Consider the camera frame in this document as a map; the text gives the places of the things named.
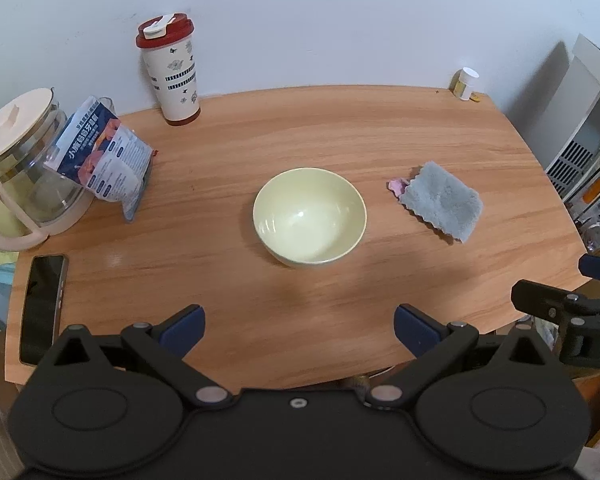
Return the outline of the black smartphone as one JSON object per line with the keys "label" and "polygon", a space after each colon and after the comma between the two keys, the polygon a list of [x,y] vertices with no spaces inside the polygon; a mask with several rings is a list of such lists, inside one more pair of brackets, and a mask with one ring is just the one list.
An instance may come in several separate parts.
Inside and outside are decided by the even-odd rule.
{"label": "black smartphone", "polygon": [[23,364],[38,364],[54,343],[67,270],[65,255],[35,256],[32,260],[19,339],[19,359]]}

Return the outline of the grey and pink cloth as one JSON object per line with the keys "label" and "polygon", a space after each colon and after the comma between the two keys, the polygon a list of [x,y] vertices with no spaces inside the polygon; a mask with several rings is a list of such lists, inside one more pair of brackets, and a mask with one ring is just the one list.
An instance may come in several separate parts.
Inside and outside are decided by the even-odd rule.
{"label": "grey and pink cloth", "polygon": [[461,243],[468,241],[483,212],[479,193],[436,162],[425,162],[411,179],[389,180],[387,188],[422,222]]}

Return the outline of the small white pill bottle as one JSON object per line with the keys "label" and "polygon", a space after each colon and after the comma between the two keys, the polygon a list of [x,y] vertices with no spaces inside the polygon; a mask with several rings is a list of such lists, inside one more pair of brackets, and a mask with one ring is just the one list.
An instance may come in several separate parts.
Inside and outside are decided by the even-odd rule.
{"label": "small white pill bottle", "polygon": [[455,82],[452,87],[452,92],[457,99],[462,101],[469,101],[474,92],[475,84],[480,78],[479,73],[470,67],[462,67],[455,78]]}

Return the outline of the red lidded white tumbler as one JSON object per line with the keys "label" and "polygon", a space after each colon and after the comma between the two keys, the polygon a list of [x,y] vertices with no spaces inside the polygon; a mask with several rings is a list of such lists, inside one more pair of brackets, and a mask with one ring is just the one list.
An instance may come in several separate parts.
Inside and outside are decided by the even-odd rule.
{"label": "red lidded white tumbler", "polygon": [[136,46],[163,118],[170,125],[192,122],[200,113],[194,23],[186,13],[162,14],[138,26]]}

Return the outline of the pale yellow bowl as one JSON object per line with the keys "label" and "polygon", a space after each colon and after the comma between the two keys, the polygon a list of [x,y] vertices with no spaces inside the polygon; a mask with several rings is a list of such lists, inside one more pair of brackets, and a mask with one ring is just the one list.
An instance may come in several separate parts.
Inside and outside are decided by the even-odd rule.
{"label": "pale yellow bowl", "polygon": [[252,222],[265,249],[286,266],[324,266],[360,244],[367,209],[358,189],[322,168],[294,168],[260,188]]}

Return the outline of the blue white plastic food bag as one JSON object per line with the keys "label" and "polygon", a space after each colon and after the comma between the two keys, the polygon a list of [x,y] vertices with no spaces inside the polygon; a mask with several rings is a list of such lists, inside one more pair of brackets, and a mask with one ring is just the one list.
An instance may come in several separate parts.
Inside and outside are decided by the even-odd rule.
{"label": "blue white plastic food bag", "polygon": [[56,136],[45,166],[92,193],[118,203],[134,220],[156,151],[114,114],[105,98],[90,96]]}

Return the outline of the glass kettle with cream lid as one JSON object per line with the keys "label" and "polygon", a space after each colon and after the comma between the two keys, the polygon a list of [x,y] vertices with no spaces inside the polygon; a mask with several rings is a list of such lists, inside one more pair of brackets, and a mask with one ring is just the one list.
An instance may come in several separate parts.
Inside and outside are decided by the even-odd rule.
{"label": "glass kettle with cream lid", "polygon": [[51,88],[20,94],[0,109],[0,250],[22,252],[67,231],[93,195],[45,166],[67,125]]}

